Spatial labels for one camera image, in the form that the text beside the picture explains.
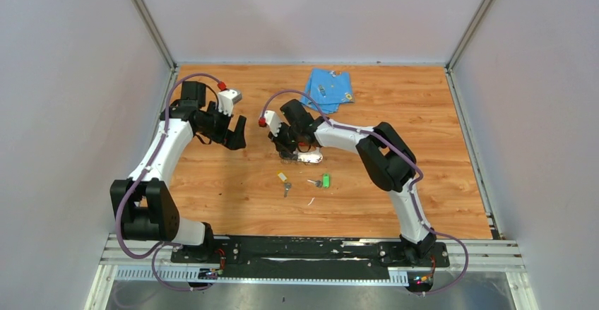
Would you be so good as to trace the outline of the metal keyring plate with spring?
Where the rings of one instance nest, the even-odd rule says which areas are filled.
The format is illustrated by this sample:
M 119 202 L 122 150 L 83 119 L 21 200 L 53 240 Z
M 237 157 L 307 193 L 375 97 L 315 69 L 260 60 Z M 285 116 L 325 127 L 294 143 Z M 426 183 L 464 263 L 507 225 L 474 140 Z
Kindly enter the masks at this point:
M 310 151 L 304 151 L 304 152 L 299 151 L 299 150 L 295 150 L 292 153 L 283 151 L 283 152 L 279 152 L 279 157 L 282 161 L 298 162 L 298 163 L 311 164 L 311 165 L 319 164 L 324 159 L 323 154 L 321 153 L 321 151 L 318 148 L 316 148 L 314 150 L 310 150 Z

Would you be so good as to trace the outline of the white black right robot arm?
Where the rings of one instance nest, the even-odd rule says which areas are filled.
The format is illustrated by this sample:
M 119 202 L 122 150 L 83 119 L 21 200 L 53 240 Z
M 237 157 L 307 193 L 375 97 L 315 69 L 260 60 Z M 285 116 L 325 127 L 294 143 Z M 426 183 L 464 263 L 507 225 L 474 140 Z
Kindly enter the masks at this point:
M 315 118 L 300 101 L 290 100 L 279 113 L 264 110 L 259 126 L 269 129 L 268 137 L 281 155 L 294 155 L 301 145 L 358 155 L 372 183 L 391 199 L 400 222 L 405 260 L 421 266 L 430 259 L 437 236 L 417 194 L 422 172 L 414 153 L 392 125 L 381 122 L 360 127 L 324 115 Z

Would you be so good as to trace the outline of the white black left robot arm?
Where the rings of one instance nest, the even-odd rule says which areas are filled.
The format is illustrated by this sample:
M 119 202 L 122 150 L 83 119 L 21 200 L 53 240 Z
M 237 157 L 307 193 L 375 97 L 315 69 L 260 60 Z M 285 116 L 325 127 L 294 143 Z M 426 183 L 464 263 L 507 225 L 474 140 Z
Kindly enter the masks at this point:
M 188 249 L 200 263 L 216 254 L 212 227 L 207 222 L 181 216 L 170 193 L 172 175 L 184 149 L 198 138 L 204 145 L 220 144 L 228 150 L 246 147 L 246 117 L 234 129 L 229 125 L 242 93 L 218 83 L 215 99 L 208 101 L 211 88 L 198 81 L 182 81 L 180 96 L 168 98 L 159 116 L 158 131 L 140 164 L 125 179 L 116 179 L 109 189 L 115 216 L 117 241 L 134 259 L 156 252 L 162 245 Z

